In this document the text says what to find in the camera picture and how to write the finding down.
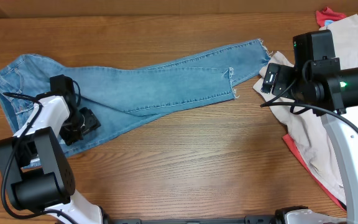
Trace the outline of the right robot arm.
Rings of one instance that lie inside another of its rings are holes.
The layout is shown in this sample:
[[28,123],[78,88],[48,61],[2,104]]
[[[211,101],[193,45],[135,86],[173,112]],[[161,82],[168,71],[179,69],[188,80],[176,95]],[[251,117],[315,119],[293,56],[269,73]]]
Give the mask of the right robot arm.
[[273,99],[264,107],[283,105],[291,113],[312,111],[321,119],[339,166],[346,195],[346,218],[314,213],[306,207],[276,211],[274,223],[358,223],[358,67],[342,69],[330,30],[293,37],[295,65],[271,63],[262,83],[262,93]]

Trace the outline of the blue denim jeans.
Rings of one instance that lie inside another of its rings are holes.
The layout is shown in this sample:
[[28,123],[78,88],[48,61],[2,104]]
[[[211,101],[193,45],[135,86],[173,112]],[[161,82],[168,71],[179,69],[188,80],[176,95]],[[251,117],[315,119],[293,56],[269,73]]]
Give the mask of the blue denim jeans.
[[24,54],[0,70],[0,105],[11,129],[18,131],[33,106],[8,93],[45,93],[56,75],[78,82],[81,105],[95,114],[101,126],[84,139],[63,145],[69,157],[167,114],[233,100],[236,86],[256,76],[269,60],[260,39],[135,70],[66,67],[42,55]]

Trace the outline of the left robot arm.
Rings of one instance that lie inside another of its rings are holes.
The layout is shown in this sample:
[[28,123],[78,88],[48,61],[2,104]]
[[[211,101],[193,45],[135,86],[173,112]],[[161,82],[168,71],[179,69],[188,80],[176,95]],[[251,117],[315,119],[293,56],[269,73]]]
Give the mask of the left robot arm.
[[79,84],[58,75],[50,78],[46,93],[5,96],[34,106],[23,127],[0,140],[1,201],[6,212],[20,220],[51,215],[59,223],[112,223],[102,207],[77,191],[59,143],[62,139],[70,146],[101,125],[90,109],[80,107]]

